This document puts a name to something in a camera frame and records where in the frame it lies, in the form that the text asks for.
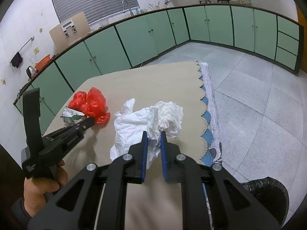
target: trash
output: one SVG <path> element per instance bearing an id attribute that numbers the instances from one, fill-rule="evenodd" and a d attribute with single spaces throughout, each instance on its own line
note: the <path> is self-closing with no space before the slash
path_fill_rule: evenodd
<path id="1" fill-rule="evenodd" d="M 75 93 L 68 107 L 83 112 L 88 117 L 95 118 L 96 123 L 106 123 L 111 114 L 107 113 L 106 99 L 101 91 L 92 87 L 88 94 L 86 92 Z"/>
<path id="2" fill-rule="evenodd" d="M 80 111 L 83 104 L 86 103 L 86 92 L 76 92 L 72 101 L 69 102 L 68 108 Z"/>
<path id="3" fill-rule="evenodd" d="M 160 132 L 165 131 L 171 138 L 178 137 L 181 132 L 183 108 L 173 102 L 158 102 L 154 106 L 133 112 L 135 99 L 127 100 L 121 111 L 116 112 L 114 127 L 116 130 L 115 143 L 110 150 L 113 161 L 128 153 L 133 144 L 142 140 L 143 131 L 147 131 L 148 154 L 147 169 L 160 153 Z"/>
<path id="4" fill-rule="evenodd" d="M 86 115 L 82 112 L 70 109 L 67 105 L 65 105 L 65 109 L 62 112 L 61 118 L 64 122 L 79 123 L 83 119 L 86 119 Z"/>
<path id="5" fill-rule="evenodd" d="M 289 194 L 286 187 L 269 176 L 244 182 L 242 185 L 276 218 L 282 227 L 289 210 Z"/>

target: orange basket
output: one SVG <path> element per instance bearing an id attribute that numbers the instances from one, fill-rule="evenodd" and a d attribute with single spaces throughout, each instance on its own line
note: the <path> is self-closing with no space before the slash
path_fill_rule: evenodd
<path id="1" fill-rule="evenodd" d="M 40 62 L 35 64 L 36 70 L 40 71 L 42 68 L 47 65 L 50 61 L 50 54 L 48 54 L 45 58 L 43 58 Z"/>

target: tile floor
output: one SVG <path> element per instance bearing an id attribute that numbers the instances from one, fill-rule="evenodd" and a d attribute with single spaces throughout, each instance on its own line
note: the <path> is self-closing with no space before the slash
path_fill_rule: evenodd
<path id="1" fill-rule="evenodd" d="M 290 197 L 287 220 L 307 193 L 307 74 L 255 56 L 188 43 L 147 65 L 207 62 L 215 89 L 223 166 L 239 181 L 271 176 Z"/>

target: beige tablecloth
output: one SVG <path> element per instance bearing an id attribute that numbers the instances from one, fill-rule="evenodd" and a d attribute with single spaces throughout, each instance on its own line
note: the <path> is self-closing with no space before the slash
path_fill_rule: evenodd
<path id="1" fill-rule="evenodd" d="M 114 144 L 114 113 L 126 100 L 135 98 L 134 111 L 154 105 L 159 101 L 173 101 L 184 109 L 182 132 L 177 139 L 168 139 L 180 147 L 182 153 L 200 163 L 207 150 L 201 135 L 207 122 L 201 117 L 206 105 L 200 101 L 205 92 L 200 88 L 199 66 L 196 62 L 161 64 L 93 77 L 84 82 L 78 91 L 88 92 L 98 88 L 106 98 L 111 118 L 106 127 L 95 125 L 84 134 L 84 139 L 64 158 L 69 178 L 88 163 L 98 166 L 109 164 L 110 148 Z M 65 124 L 61 111 L 50 124 L 46 134 Z M 168 185 L 162 174 L 161 157 L 147 170 L 145 183 L 128 184 L 125 229 L 182 229 L 182 200 L 179 184 Z"/>

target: crumpled red plastic bag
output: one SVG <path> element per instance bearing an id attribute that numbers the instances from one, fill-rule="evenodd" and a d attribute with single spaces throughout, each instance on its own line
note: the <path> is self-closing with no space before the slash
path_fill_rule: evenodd
<path id="1" fill-rule="evenodd" d="M 83 112 L 88 117 L 95 118 L 96 123 L 106 123 L 110 119 L 111 113 L 107 113 L 108 107 L 106 106 L 106 99 L 97 88 L 92 87 L 86 95 L 86 101 L 83 102 L 84 103 L 80 106 L 79 111 Z"/>
<path id="2" fill-rule="evenodd" d="M 81 111 L 80 108 L 86 103 L 86 92 L 76 92 L 72 101 L 69 102 L 68 108 Z"/>

